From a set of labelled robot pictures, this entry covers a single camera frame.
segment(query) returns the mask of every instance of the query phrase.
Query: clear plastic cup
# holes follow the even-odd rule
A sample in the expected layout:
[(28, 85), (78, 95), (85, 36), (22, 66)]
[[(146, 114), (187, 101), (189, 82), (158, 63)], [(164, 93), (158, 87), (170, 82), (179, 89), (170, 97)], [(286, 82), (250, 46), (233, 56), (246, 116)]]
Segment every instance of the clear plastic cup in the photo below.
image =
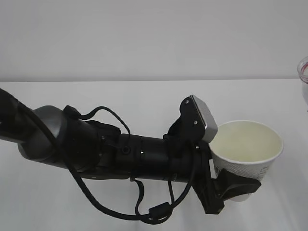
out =
[(308, 105), (308, 57), (302, 59), (298, 66), (297, 71), (300, 79), (302, 80), (302, 94), (306, 104)]

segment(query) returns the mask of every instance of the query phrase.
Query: black cable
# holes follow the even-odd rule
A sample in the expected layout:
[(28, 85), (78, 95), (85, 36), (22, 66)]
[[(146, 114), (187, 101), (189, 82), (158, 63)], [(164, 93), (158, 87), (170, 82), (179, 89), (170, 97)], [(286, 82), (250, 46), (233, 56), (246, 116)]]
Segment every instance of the black cable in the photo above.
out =
[[(146, 223), (146, 224), (151, 224), (151, 225), (157, 225), (157, 224), (161, 224), (163, 222), (165, 222), (166, 220), (168, 220), (172, 214), (173, 209), (178, 206), (183, 200), (184, 198), (187, 196), (189, 190), (192, 187), (193, 184), (193, 179), (195, 176), (195, 172), (196, 172), (196, 158), (195, 158), (195, 146), (192, 142), (189, 142), (189, 148), (192, 152), (192, 170), (189, 176), (189, 179), (187, 181), (187, 184), (183, 190), (183, 192), (181, 193), (181, 195), (178, 197), (178, 199), (176, 201), (174, 201), (174, 194), (173, 194), (173, 189), (172, 189), (172, 184), (171, 184), (171, 180), (168, 180), (168, 187), (169, 187), (169, 192), (170, 192), (170, 197), (171, 197), (171, 211), (168, 214), (168, 216), (164, 217), (163, 219), (160, 220), (152, 220), (152, 219), (146, 219), (146, 220), (141, 220), (142, 222)], [(136, 215), (140, 215), (139, 213), (139, 205), (141, 203), (141, 201), (143, 200), (144, 197), (144, 185), (141, 181), (139, 180), (135, 180), (135, 182), (137, 183), (138, 187), (139, 187), (139, 198), (137, 200), (136, 206), (135, 206), (135, 213)]]
[(80, 115), (79, 116), (79, 119), (82, 119), (82, 120), (87, 120), (87, 119), (91, 119), (93, 116), (95, 116), (95, 114), (100, 111), (100, 110), (105, 110), (105, 111), (108, 111), (109, 113), (111, 113), (115, 118), (117, 118), (118, 121), (120, 121), (120, 123), (125, 127), (125, 129), (127, 130), (128, 132), (128, 140), (127, 142), (129, 141), (130, 139), (130, 130), (128, 128), (128, 126), (125, 124), (125, 122), (113, 111), (111, 110), (110, 108), (108, 107), (105, 107), (105, 106), (100, 106), (100, 107), (97, 107), (97, 108), (94, 108), (92, 111), (90, 111), (88, 114), (85, 114), (85, 115)]
[[(135, 213), (136, 213), (136, 215), (140, 215), (139, 205), (144, 198), (144, 185), (139, 180), (134, 180), (134, 181), (137, 183), (138, 188), (139, 188), (139, 197), (138, 197), (138, 200), (137, 200), (137, 203), (136, 203), (136, 206), (135, 206)], [(174, 194), (173, 194), (171, 180), (168, 180), (168, 187), (169, 187), (169, 193), (170, 193), (170, 198), (171, 198), (171, 204), (173, 204), (174, 203)], [(171, 209), (170, 213), (166, 217), (164, 217), (160, 220), (145, 219), (145, 220), (141, 220), (141, 221), (143, 223), (146, 223), (146, 224), (149, 224), (149, 225), (159, 225), (159, 224), (164, 223), (165, 221), (167, 221), (171, 217), (172, 211), (173, 211), (173, 209)]]
[(196, 158), (195, 158), (196, 153), (195, 153), (195, 146), (192, 142), (189, 142), (189, 148), (192, 152), (192, 171), (190, 173), (186, 187), (184, 188), (182, 194), (178, 197), (178, 199), (172, 205), (173, 208), (178, 206), (184, 200), (184, 198), (187, 196), (189, 190), (192, 187), (193, 179), (194, 179), (194, 176), (195, 176), (195, 173), (196, 173)]
[(82, 180), (78, 172), (75, 170), (74, 166), (70, 163), (70, 160), (66, 155), (66, 152), (62, 149), (62, 147), (59, 145), (54, 135), (50, 132), (50, 130), (46, 127), (46, 125), (41, 121), (41, 119), (32, 110), (30, 110), (28, 107), (26, 107), (22, 103), (19, 103), (19, 109), (33, 121), (33, 123), (43, 132), (43, 134), (50, 141), (50, 143), (53, 145), (56, 151), (60, 154), (60, 156), (63, 158), (63, 161), (67, 169), (72, 174), (78, 186), (80, 187), (84, 195), (87, 197), (87, 199), (91, 202), (91, 204), (95, 208), (97, 208), (98, 210), (100, 210), (101, 212), (107, 215), (110, 215), (115, 218), (123, 219), (123, 220), (145, 220), (145, 219), (151, 218), (150, 214), (128, 215), (128, 214), (115, 212), (101, 205), (92, 195), (92, 193), (89, 191), (86, 184), (84, 183), (84, 181)]

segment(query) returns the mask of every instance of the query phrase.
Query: cup rim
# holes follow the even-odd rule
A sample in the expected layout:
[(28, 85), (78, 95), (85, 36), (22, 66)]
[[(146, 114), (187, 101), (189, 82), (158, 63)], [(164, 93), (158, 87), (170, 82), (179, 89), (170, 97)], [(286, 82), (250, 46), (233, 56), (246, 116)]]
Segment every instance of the cup rim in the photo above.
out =
[(223, 156), (213, 152), (212, 149), (211, 149), (211, 143), (209, 143), (209, 147), (211, 149), (212, 154), (216, 155), (217, 157), (219, 157), (220, 159), (222, 159), (224, 161), (227, 161), (227, 162), (230, 162), (230, 163), (233, 163), (233, 164), (239, 164), (239, 165), (258, 165), (258, 164), (263, 164), (263, 163), (270, 162), (270, 161), (276, 159), (278, 156), (280, 156), (280, 154), (282, 153), (282, 151), (284, 149), (284, 143), (283, 143), (283, 139), (281, 138), (281, 136), (279, 135), (279, 133), (276, 130), (274, 130), (273, 128), (271, 128), (271, 127), (269, 127), (269, 126), (267, 126), (267, 125), (265, 125), (263, 123), (260, 123), (260, 122), (257, 122), (257, 121), (253, 121), (253, 120), (248, 120), (248, 119), (239, 119), (239, 120), (228, 121), (226, 123), (223, 123), (223, 124), (219, 125), (219, 127), (223, 126), (225, 124), (233, 123), (233, 122), (252, 122), (252, 123), (260, 124), (260, 125), (263, 125), (263, 126), (269, 128), (270, 130), (275, 132), (276, 135), (281, 140), (281, 149), (279, 150), (279, 152), (275, 156), (273, 156), (273, 157), (271, 157), (269, 159), (259, 160), (259, 161), (237, 161), (237, 160), (231, 160), (231, 159), (225, 158), (225, 157), (223, 157)]

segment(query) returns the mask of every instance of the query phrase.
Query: paper cup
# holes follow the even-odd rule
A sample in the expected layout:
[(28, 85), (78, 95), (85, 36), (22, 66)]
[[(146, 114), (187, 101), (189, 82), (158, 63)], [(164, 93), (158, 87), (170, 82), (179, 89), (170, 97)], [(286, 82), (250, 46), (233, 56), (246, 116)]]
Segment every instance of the paper cup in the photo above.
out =
[[(220, 125), (209, 146), (217, 176), (226, 169), (238, 176), (261, 181), (282, 153), (283, 141), (276, 131), (264, 124), (237, 120)], [(244, 201), (249, 196), (245, 194), (231, 200)]]

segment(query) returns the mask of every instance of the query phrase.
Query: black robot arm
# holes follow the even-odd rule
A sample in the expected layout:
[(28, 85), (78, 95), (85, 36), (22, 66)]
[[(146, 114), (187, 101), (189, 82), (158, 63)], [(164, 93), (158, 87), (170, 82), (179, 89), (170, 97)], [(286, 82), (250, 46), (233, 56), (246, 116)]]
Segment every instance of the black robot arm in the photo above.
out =
[[(89, 120), (101, 109), (112, 113), (128, 134), (121, 134), (115, 126)], [(217, 125), (209, 109), (194, 95), (182, 101), (180, 117), (163, 139), (158, 139), (130, 134), (120, 117), (106, 107), (98, 107), (84, 116), (71, 106), (64, 110), (53, 106), (31, 110), (0, 89), (0, 139), (17, 143), (26, 159), (67, 168), (97, 209), (121, 219), (161, 223), (191, 186), (208, 214), (218, 214), (229, 198), (255, 192), (261, 185), (259, 181), (226, 170), (212, 179), (208, 143), (216, 132)], [(169, 188), (171, 181), (187, 185), (171, 204), (158, 205), (145, 215), (140, 215), (136, 206), (136, 215), (125, 215), (100, 205), (81, 178), (166, 180)], [(143, 186), (136, 182), (142, 194)]]

